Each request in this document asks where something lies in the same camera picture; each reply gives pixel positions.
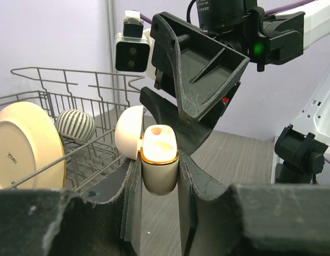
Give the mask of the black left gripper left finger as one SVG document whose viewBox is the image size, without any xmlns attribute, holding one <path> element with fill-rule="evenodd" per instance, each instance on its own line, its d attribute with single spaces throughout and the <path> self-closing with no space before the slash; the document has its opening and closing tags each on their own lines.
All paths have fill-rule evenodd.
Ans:
<svg viewBox="0 0 330 256">
<path fill-rule="evenodd" d="M 82 193 L 0 190 L 0 255 L 139 255 L 141 161 Z"/>
</svg>

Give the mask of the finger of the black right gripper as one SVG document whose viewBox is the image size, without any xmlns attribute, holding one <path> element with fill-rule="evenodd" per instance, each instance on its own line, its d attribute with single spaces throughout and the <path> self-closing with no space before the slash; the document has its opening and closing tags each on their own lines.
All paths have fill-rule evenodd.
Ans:
<svg viewBox="0 0 330 256">
<path fill-rule="evenodd" d="M 158 125 L 170 126 L 180 149 L 191 155 L 206 141 L 212 129 L 201 122 L 188 122 L 179 117 L 177 106 L 159 96 L 149 87 L 140 91 L 139 101 L 151 113 Z"/>
<path fill-rule="evenodd" d="M 155 14 L 152 65 L 173 78 L 181 119 L 200 121 L 240 81 L 250 59 L 198 27 L 168 13 Z"/>
</svg>

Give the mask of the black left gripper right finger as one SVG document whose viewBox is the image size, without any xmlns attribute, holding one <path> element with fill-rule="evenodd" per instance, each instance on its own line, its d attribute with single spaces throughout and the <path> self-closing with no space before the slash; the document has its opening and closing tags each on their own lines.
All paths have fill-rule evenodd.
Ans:
<svg viewBox="0 0 330 256">
<path fill-rule="evenodd" d="M 330 186 L 223 186 L 179 154 L 182 255 L 330 255 Z"/>
</svg>

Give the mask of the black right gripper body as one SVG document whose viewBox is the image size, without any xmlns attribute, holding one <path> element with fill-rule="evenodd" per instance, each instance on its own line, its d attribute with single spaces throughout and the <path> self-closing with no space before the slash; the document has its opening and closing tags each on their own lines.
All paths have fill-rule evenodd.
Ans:
<svg viewBox="0 0 330 256">
<path fill-rule="evenodd" d="M 199 25 L 196 27 L 251 59 L 256 42 L 262 39 L 263 9 L 256 1 L 197 1 L 197 12 Z M 156 75 L 161 88 L 175 98 L 173 78 L 158 70 Z M 239 86 L 240 81 L 210 111 L 221 116 Z"/>
</svg>

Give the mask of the pink earbud charging case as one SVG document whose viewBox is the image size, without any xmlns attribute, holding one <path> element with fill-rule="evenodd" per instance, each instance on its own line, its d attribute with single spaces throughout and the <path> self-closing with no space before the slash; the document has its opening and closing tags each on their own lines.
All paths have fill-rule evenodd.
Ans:
<svg viewBox="0 0 330 256">
<path fill-rule="evenodd" d="M 124 110 L 115 127 L 115 144 L 125 157 L 141 157 L 146 189 L 153 195 L 171 193 L 177 184 L 179 146 L 175 131 L 168 125 L 151 125 L 142 131 L 144 107 Z"/>
</svg>

